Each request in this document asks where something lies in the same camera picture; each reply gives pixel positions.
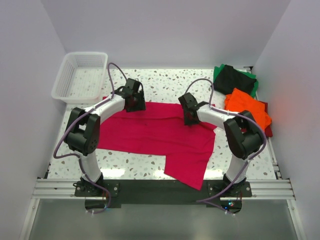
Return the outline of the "crimson pink t shirt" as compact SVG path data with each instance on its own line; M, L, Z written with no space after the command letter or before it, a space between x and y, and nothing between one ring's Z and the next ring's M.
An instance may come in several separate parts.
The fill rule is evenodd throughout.
M180 104L147 102L146 109L122 110L100 125L98 148L165 156L164 173L200 190L214 150L216 126L185 125Z

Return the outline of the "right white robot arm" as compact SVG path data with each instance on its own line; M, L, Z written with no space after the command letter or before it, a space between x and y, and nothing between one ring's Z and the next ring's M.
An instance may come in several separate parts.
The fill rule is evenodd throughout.
M178 98L187 126L207 123L225 131L231 161L224 174L223 192L230 197L240 190L240 183L246 180L250 161L264 150L267 138L264 130L255 121L251 112L228 111L208 102L197 102L189 92Z

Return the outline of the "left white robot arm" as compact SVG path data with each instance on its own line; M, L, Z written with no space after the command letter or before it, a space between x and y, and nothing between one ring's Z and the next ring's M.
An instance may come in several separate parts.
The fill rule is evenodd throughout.
M115 89L102 101L87 108L76 107L70 113L63 141L77 155L81 179L87 182L85 189L92 196L99 196L104 190L103 174L96 157L100 126L123 110L146 110L144 87L140 81L128 78L125 85Z

